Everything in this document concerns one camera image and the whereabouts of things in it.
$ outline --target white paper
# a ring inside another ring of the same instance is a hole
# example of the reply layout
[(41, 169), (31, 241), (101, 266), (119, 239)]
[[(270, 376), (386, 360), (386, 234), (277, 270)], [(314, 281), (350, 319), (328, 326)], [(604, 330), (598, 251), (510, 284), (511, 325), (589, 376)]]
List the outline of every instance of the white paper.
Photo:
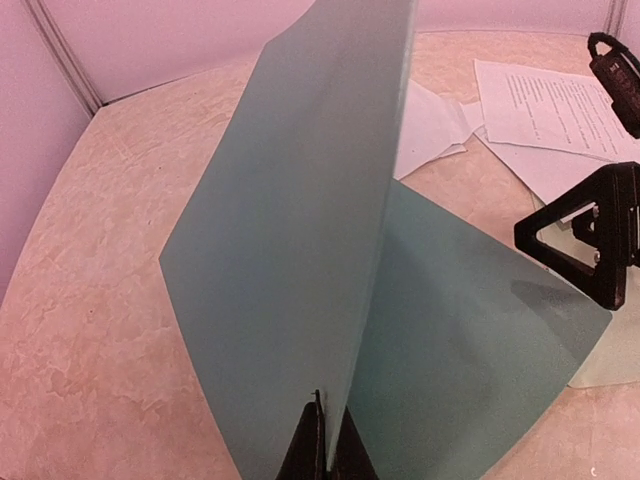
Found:
[(393, 177), (404, 178), (427, 162), (466, 152), (462, 144), (483, 121), (474, 105), (463, 107), (409, 81)]
[(575, 153), (489, 142), (484, 128), (478, 129), (476, 136), (545, 204), (605, 165)]
[(467, 149), (464, 148), (464, 145), (451, 145), (444, 152), (438, 155), (438, 158), (448, 157), (450, 155), (455, 155), (456, 153), (464, 153)]
[(488, 138), (608, 162), (640, 156), (595, 77), (476, 60)]

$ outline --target black device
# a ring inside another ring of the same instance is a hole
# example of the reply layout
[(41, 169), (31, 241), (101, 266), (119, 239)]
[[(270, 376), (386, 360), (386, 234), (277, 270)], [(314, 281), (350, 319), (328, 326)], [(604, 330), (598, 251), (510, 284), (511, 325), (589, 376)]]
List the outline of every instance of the black device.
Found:
[[(599, 43), (611, 49), (601, 55)], [(640, 63), (611, 35), (589, 36), (589, 66), (613, 99), (625, 129), (640, 138)], [(552, 223), (593, 204), (571, 222), (573, 236), (596, 249), (591, 267), (538, 240)], [(619, 309), (625, 301), (627, 267), (640, 266), (640, 165), (605, 165), (514, 228), (516, 248), (562, 275), (602, 307)]]
[[(601, 55), (598, 44), (611, 49)], [(640, 63), (629, 49), (615, 37), (596, 32), (589, 35), (591, 71), (613, 99), (611, 108), (624, 128), (634, 138), (640, 138)]]

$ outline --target paper stack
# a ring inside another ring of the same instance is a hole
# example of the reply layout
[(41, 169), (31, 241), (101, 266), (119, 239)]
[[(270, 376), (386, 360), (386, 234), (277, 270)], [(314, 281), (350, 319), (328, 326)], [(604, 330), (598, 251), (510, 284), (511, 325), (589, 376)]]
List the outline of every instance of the paper stack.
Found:
[(544, 203), (610, 162), (640, 158), (595, 77), (476, 60), (478, 138)]
[(427, 162), (466, 152), (463, 144), (483, 123), (479, 103), (461, 105), (409, 81), (394, 178)]

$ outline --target white wall panel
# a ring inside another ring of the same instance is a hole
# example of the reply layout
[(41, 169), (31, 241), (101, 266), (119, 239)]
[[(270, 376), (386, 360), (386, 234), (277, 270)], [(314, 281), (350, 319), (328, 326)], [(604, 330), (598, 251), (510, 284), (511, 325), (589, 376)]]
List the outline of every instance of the white wall panel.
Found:
[[(105, 100), (206, 70), (287, 28), (312, 0), (45, 0)], [(608, 0), (422, 0), (423, 30), (586, 35)]]
[(89, 117), (19, 1), (0, 2), (0, 300)]
[(640, 0), (629, 0), (620, 40), (640, 57)]

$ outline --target beige marble surface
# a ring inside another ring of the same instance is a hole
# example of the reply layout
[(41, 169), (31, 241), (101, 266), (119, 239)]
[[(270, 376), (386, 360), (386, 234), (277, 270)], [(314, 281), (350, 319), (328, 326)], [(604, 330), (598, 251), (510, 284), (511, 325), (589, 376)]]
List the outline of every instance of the beige marble surface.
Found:
[[(412, 77), (477, 100), (472, 60), (585, 72), (585, 39), (421, 34)], [(247, 59), (102, 109), (52, 189), (0, 311), (0, 476), (238, 479), (158, 254), (249, 77)], [(406, 183), (511, 245), (529, 192), (478, 141)], [(490, 479), (635, 479), (640, 384), (565, 390)]]

